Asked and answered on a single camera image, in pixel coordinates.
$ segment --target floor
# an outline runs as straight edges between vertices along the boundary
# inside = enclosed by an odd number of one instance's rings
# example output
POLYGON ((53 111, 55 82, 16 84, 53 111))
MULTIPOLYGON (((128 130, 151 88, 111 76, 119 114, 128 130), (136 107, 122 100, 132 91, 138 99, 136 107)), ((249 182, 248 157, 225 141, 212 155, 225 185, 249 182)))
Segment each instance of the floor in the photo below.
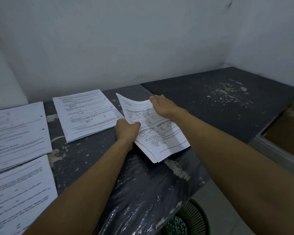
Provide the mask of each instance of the floor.
POLYGON ((192 198, 206 213, 211 235, 255 235, 212 180, 192 198))

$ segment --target paper sheet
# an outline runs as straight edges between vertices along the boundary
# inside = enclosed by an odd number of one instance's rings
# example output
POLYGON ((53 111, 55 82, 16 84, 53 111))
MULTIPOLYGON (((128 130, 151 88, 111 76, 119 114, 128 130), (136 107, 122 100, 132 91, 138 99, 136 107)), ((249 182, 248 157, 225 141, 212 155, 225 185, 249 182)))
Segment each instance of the paper sheet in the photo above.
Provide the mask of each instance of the paper sheet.
POLYGON ((190 146, 176 123, 158 115, 149 100, 137 102, 117 96, 126 120, 141 123, 135 143, 153 163, 190 146))
POLYGON ((47 155, 0 174, 0 235, 21 235, 57 196, 47 155))
POLYGON ((101 90, 53 98, 67 142, 116 125, 123 115, 101 90))
POLYGON ((0 110, 0 171, 50 152, 42 102, 0 110))

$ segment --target table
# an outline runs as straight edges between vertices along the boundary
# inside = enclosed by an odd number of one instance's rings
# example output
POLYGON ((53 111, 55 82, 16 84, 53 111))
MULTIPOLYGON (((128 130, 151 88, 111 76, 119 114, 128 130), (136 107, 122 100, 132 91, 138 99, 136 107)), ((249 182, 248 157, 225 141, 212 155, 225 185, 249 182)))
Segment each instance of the table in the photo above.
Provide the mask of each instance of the table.
MULTIPOLYGON (((294 87, 236 68, 226 68, 103 91, 122 112, 115 93, 136 101, 164 94, 191 114, 247 143, 291 99, 294 87)), ((66 144, 53 102, 45 102, 58 193, 94 165, 115 142, 114 129, 66 144)), ((153 164, 134 145, 121 169, 95 234, 153 234, 209 176, 191 148, 153 164), (174 174, 181 169, 189 180, 174 174)))
MULTIPOLYGON (((141 85, 103 93, 120 112, 122 109, 115 93, 136 101, 147 100, 152 95, 141 85)), ((116 141, 115 130, 111 128, 67 144, 53 102, 44 102, 44 106, 53 148, 48 157, 60 194, 116 141)), ((166 163, 153 164, 136 145, 133 146, 95 234, 155 233, 209 180, 208 173, 191 148, 170 156, 166 163), (184 175, 178 174, 179 170, 190 178, 185 179, 184 175)))

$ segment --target wall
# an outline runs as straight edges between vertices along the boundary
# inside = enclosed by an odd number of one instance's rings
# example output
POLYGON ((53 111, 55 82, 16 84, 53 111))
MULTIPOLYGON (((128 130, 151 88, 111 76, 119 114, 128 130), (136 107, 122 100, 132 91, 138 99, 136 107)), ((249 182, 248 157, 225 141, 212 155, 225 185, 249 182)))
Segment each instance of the wall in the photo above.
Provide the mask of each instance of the wall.
POLYGON ((0 0, 31 102, 221 68, 252 0, 0 0))
POLYGON ((256 0, 226 63, 294 86, 294 0, 256 0))
POLYGON ((27 103, 24 93, 0 51, 0 110, 27 103))

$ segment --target right arm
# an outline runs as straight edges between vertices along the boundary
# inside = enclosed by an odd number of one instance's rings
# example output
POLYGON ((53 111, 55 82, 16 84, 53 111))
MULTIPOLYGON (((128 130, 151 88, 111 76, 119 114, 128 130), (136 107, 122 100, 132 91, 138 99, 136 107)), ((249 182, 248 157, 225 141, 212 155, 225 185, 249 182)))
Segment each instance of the right arm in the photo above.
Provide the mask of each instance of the right arm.
POLYGON ((294 234, 294 175, 162 96, 155 111, 182 130, 209 175, 256 234, 294 234))

